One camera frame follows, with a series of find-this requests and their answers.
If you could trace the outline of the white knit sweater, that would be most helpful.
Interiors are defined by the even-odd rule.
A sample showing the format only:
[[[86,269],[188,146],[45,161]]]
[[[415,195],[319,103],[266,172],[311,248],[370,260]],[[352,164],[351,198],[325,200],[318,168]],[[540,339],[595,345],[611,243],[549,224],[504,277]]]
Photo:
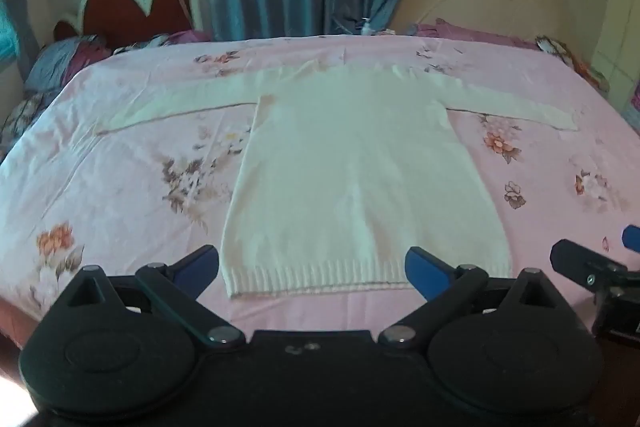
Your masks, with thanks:
[[[100,130],[242,104],[255,116],[220,247],[231,297],[404,285],[413,246],[506,277],[506,232],[448,114],[575,129],[553,106],[454,77],[309,62],[147,95]]]

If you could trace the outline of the blue purple bedding pile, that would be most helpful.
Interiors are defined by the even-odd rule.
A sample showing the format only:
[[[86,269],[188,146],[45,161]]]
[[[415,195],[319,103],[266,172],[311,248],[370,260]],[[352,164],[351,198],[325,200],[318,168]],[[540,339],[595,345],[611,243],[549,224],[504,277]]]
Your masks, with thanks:
[[[21,101],[14,103],[10,110],[1,111],[1,160],[6,158],[66,84],[83,69],[129,51],[209,40],[204,31],[185,30],[158,34],[148,41],[138,41],[115,49],[109,48],[105,40],[97,36],[68,38],[46,46],[27,76]]]

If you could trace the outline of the purple pillow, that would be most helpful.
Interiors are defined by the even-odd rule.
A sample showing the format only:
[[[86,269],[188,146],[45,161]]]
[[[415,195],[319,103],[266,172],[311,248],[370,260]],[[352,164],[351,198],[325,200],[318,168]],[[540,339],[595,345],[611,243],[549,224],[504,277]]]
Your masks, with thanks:
[[[492,32],[480,31],[448,23],[438,18],[434,24],[413,24],[407,31],[408,36],[421,38],[439,38],[466,42],[482,42],[496,46],[510,46],[511,48],[539,50],[535,41],[527,41],[518,37]]]

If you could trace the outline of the white lotion bottle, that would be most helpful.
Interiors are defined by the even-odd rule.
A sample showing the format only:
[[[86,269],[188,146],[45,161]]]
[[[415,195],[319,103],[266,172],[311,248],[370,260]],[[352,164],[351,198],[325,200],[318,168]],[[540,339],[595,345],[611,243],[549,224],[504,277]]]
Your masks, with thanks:
[[[370,18],[363,17],[362,26],[360,29],[360,35],[362,36],[372,36],[375,34],[375,30],[371,26]]]

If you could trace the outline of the red white scalloped headboard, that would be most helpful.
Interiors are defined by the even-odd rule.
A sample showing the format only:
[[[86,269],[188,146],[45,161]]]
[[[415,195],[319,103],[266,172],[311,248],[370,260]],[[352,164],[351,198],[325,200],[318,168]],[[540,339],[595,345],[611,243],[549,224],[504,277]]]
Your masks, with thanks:
[[[200,0],[80,0],[76,12],[61,15],[52,37],[97,36],[114,50],[160,34],[203,29]]]

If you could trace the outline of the cream round headboard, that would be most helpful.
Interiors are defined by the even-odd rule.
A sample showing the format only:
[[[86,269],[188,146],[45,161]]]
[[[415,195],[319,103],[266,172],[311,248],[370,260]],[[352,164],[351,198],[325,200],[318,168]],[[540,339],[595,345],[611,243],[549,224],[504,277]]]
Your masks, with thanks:
[[[388,27],[401,32],[436,20],[523,40],[551,37],[577,49],[566,0],[399,0]]]

